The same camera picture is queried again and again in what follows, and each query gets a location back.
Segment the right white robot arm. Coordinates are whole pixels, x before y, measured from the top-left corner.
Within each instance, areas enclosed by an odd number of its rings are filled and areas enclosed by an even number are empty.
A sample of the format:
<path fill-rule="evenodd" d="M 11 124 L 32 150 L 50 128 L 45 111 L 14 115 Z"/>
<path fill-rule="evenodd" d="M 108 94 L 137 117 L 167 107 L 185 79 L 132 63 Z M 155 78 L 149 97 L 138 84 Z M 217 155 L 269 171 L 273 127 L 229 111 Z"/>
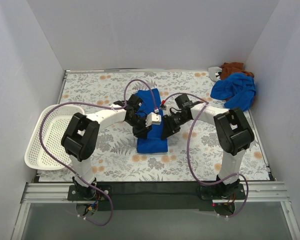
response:
<path fill-rule="evenodd" d="M 239 171 L 243 156 L 255 135 L 243 111 L 239 108 L 227 109 L 210 106 L 206 101 L 193 102 L 186 93 L 175 99 L 178 109 L 173 111 L 162 101 L 160 109 L 167 112 L 163 116 L 161 139 L 178 133 L 181 126 L 189 121 L 208 123 L 215 127 L 219 145 L 223 150 L 221 169 L 212 183 L 197 182 L 206 195 L 227 199 L 239 189 Z"/>

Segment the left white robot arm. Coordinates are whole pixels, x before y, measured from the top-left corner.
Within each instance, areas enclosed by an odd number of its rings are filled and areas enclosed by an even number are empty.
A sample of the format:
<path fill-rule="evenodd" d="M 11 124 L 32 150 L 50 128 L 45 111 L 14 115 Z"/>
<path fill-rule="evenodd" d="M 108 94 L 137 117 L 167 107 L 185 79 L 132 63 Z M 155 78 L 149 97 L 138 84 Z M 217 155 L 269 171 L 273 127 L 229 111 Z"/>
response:
<path fill-rule="evenodd" d="M 133 94 L 127 102 L 116 101 L 110 109 L 84 115 L 75 113 L 61 139 L 61 145 L 69 155 L 75 176 L 72 178 L 75 191 L 85 200 L 96 196 L 96 174 L 93 172 L 91 156 L 95 151 L 99 131 L 119 122 L 132 126 L 137 138 L 146 139 L 152 124 L 160 124 L 157 111 L 139 113 L 143 100 Z"/>

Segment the blue towel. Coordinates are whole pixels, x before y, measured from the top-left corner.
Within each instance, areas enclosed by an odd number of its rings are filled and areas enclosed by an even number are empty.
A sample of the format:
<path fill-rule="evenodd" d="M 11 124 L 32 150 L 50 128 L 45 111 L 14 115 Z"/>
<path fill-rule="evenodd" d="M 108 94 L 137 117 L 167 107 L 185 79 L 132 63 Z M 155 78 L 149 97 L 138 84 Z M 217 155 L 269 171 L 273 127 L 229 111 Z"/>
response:
<path fill-rule="evenodd" d="M 240 108 L 245 112 L 251 108 L 256 94 L 254 78 L 236 72 L 225 80 L 218 80 L 212 87 L 210 96 L 225 101 L 224 107 L 227 109 Z"/>
<path fill-rule="evenodd" d="M 145 114 L 150 114 L 155 108 L 152 94 L 150 90 L 139 90 L 136 95 L 143 100 L 138 115 L 145 117 Z M 163 120 L 160 125 L 152 125 L 151 131 L 147 134 L 147 139 L 137 139 L 137 152 L 144 155 L 166 153 L 168 151 L 168 140 L 161 139 L 163 129 Z"/>

